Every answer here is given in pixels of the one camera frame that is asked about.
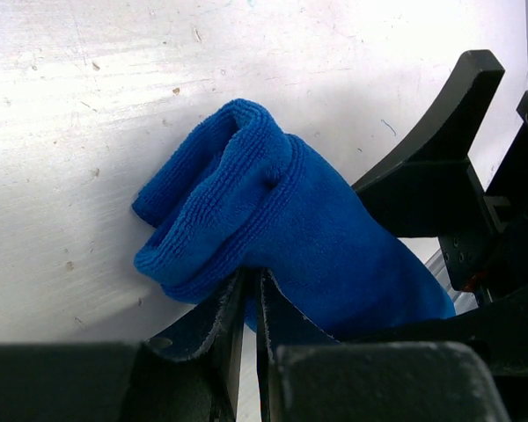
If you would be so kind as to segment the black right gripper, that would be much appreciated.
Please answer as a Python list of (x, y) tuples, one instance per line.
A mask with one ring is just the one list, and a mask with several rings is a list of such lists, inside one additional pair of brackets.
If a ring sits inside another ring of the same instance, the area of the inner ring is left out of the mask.
[(352, 187), (396, 237), (437, 237), (452, 287), (478, 305), (373, 340), (470, 346), (510, 418), (528, 421), (528, 91), (517, 108), (522, 126), (488, 187), (468, 158), (503, 75), (491, 51), (465, 51), (417, 124)]

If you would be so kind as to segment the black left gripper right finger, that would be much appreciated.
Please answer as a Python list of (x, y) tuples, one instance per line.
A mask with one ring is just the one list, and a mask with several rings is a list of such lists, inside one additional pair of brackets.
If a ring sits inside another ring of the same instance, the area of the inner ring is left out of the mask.
[(264, 421), (507, 421), (493, 378), (454, 342), (341, 343), (254, 275)]

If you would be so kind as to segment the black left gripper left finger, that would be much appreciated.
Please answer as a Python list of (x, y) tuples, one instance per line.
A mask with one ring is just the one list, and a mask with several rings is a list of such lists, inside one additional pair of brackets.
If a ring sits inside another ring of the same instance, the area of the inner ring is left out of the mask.
[(233, 421), (245, 278), (138, 342), (0, 344), (0, 421)]

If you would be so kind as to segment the blue microfiber towel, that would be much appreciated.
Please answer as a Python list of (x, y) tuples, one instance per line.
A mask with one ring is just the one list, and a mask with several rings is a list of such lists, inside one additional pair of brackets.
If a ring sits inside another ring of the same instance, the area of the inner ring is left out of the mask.
[(240, 267), (337, 339), (455, 314), (427, 267), (341, 174), (262, 106), (234, 99), (200, 123), (137, 194), (153, 234), (136, 269), (199, 303)]

